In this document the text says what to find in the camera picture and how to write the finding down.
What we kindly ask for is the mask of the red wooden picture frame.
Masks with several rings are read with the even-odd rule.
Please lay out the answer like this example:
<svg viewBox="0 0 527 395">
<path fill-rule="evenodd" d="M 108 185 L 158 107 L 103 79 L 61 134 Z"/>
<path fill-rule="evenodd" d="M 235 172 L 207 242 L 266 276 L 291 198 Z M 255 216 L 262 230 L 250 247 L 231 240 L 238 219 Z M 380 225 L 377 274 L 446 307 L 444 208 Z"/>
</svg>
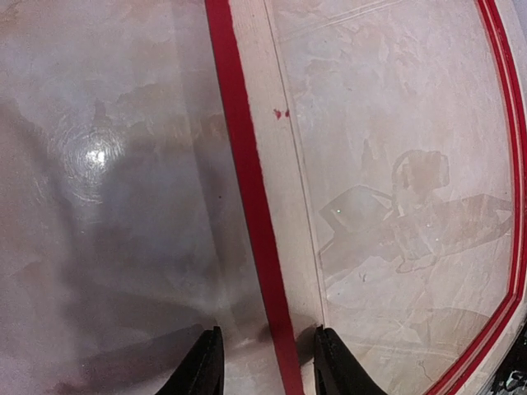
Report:
<svg viewBox="0 0 527 395">
<path fill-rule="evenodd" d="M 368 393 L 483 393 L 526 313 L 524 3 L 206 13 L 285 392 L 325 327 Z"/>
</svg>

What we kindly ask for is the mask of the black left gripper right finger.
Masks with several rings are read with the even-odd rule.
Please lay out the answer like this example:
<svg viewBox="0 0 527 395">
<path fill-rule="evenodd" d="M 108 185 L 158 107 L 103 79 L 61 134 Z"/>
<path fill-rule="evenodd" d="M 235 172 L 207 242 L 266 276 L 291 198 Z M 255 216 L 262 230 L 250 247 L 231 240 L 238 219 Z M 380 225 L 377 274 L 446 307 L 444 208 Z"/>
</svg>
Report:
<svg viewBox="0 0 527 395">
<path fill-rule="evenodd" d="M 332 328 L 314 335 L 315 391 L 321 395 L 386 395 Z"/>
</svg>

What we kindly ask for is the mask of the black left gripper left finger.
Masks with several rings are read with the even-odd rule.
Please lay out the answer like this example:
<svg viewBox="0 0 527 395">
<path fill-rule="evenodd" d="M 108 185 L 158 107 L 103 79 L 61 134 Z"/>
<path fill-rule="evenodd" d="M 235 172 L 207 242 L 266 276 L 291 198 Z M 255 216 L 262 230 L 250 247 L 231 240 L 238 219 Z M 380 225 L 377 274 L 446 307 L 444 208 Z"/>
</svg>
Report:
<svg viewBox="0 0 527 395">
<path fill-rule="evenodd" d="M 222 330 L 202 332 L 180 365 L 156 395 L 223 395 L 224 345 Z"/>
</svg>

